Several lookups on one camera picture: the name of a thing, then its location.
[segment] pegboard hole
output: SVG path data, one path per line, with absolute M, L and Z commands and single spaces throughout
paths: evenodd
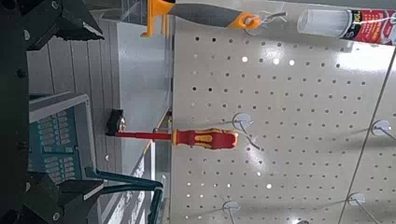
M 275 65 L 278 65 L 278 64 L 280 63 L 280 60 L 279 60 L 279 59 L 274 59 L 273 63 L 274 63 Z

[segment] white pegboard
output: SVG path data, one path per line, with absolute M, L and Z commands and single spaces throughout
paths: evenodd
M 172 223 L 231 223 L 230 200 L 240 223 L 338 222 L 393 48 L 297 35 L 305 6 L 285 9 L 288 35 L 177 20 L 174 127 L 231 129 L 245 112 L 262 149 L 174 147 Z
M 384 88 L 375 119 L 385 119 L 396 135 L 396 64 Z M 366 196 L 366 208 L 382 223 L 396 222 L 396 141 L 370 133 L 362 153 L 360 167 L 356 174 L 351 193 L 359 192 Z M 342 218 L 345 223 L 373 223 L 359 207 L 347 206 Z

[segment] red label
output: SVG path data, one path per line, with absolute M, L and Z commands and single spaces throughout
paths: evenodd
M 353 10 L 351 15 L 352 23 L 344 39 L 396 45 L 395 10 Z

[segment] red screwdriver handle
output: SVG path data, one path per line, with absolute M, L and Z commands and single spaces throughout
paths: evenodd
M 238 142 L 238 133 L 221 129 L 208 129 L 202 131 L 179 131 L 172 133 L 174 146 L 185 144 L 208 149 L 233 149 Z

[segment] caulk tube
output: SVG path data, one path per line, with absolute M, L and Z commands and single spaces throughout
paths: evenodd
M 396 46 L 396 11 L 308 9 L 301 14 L 297 30 L 302 34 Z

